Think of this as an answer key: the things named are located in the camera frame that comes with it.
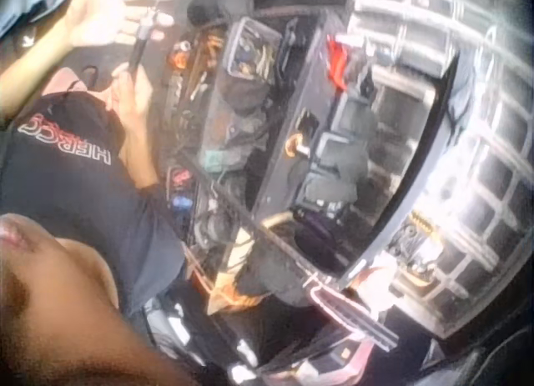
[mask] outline hand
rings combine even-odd
[[[136,0],[72,0],[65,15],[70,43],[73,47],[134,44],[139,20],[148,7],[126,6],[125,2],[131,1]],[[173,18],[163,13],[158,15],[157,20],[164,27],[174,24]],[[153,31],[152,39],[163,38],[161,31]]]
[[[145,135],[153,89],[142,66],[139,65],[135,83],[127,68],[128,63],[122,63],[113,71],[113,82],[103,92],[106,109],[117,113],[127,136]]]

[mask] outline screwdriver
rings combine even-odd
[[[137,75],[137,69],[141,63],[144,48],[146,47],[147,42],[150,39],[150,34],[156,24],[158,16],[158,11],[156,10],[157,6],[158,4],[156,3],[153,8],[149,8],[147,14],[141,19],[139,29],[135,35],[135,44],[133,45],[133,51],[128,61],[128,72],[134,82]]]

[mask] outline red component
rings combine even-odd
[[[178,172],[173,176],[173,185],[181,186],[186,180],[191,179],[191,173],[188,170]]]
[[[330,52],[330,70],[328,73],[329,78],[332,82],[334,82],[334,85],[337,88],[345,91],[347,89],[347,85],[345,84],[343,75],[345,74],[345,68],[347,66],[349,54],[342,44],[336,42],[330,36],[327,39],[327,43],[328,51]]]

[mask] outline black fabric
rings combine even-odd
[[[130,315],[170,285],[184,253],[162,188],[137,190],[118,160],[117,121],[86,93],[37,101],[0,133],[0,214],[29,217],[57,238],[95,248]]]

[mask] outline disassembled dashboard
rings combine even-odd
[[[245,17],[186,35],[169,54],[162,172],[208,314],[274,295],[384,350],[396,336],[377,320],[388,307],[378,300],[441,337],[472,318],[466,302],[484,288],[464,287],[462,271],[503,248],[490,245],[499,225],[473,234],[485,220],[459,197],[473,168],[491,165],[468,118],[474,79],[492,74],[467,70],[473,54],[458,45],[438,65],[415,42],[379,38],[365,7],[355,3],[363,12],[348,32],[329,10]],[[466,258],[446,272],[458,250]],[[474,282],[497,285],[528,255],[515,250]],[[362,282],[380,268],[393,274],[377,298]]]

